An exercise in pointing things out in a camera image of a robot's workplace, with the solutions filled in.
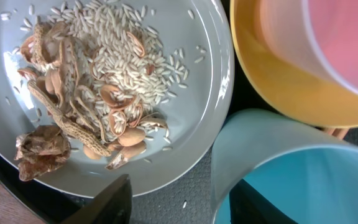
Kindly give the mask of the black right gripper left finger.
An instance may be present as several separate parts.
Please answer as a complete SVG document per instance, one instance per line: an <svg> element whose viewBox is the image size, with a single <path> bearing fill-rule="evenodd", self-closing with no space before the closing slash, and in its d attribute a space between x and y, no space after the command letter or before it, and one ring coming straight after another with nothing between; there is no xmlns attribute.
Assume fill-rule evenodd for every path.
<svg viewBox="0 0 358 224"><path fill-rule="evenodd" d="M123 174L61 224L128 224L131 211L131 180Z"/></svg>

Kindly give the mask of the pink cup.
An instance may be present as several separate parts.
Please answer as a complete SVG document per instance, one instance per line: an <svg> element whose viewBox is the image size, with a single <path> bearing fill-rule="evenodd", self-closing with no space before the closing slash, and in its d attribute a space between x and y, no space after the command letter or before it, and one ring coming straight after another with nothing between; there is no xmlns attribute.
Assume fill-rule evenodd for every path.
<svg viewBox="0 0 358 224"><path fill-rule="evenodd" d="M271 53L358 95L358 0L259 0L255 12Z"/></svg>

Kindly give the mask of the blue cup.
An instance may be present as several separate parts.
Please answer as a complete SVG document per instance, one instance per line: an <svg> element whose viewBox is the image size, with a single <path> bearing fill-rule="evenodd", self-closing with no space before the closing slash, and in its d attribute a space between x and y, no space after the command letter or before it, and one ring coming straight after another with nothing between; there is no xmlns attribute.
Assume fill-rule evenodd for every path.
<svg viewBox="0 0 358 224"><path fill-rule="evenodd" d="M244 179L296 223L358 223L358 146L275 113L234 113L211 156L213 223Z"/></svg>

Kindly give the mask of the yellow bowl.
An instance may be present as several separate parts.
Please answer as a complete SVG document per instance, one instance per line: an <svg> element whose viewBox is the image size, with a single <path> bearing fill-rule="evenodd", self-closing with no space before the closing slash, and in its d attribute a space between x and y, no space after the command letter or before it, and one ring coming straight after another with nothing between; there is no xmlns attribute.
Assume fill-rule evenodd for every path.
<svg viewBox="0 0 358 224"><path fill-rule="evenodd" d="M287 117L327 128L358 127L358 95L319 80L270 53L254 30L256 1L229 3L232 41L254 90Z"/></svg>

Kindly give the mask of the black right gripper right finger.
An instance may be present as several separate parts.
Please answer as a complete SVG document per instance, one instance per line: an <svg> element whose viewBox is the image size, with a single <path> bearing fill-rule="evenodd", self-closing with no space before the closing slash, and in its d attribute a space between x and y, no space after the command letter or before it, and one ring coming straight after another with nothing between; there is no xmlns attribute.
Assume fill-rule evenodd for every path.
<svg viewBox="0 0 358 224"><path fill-rule="evenodd" d="M241 179L229 193L231 224L296 224Z"/></svg>

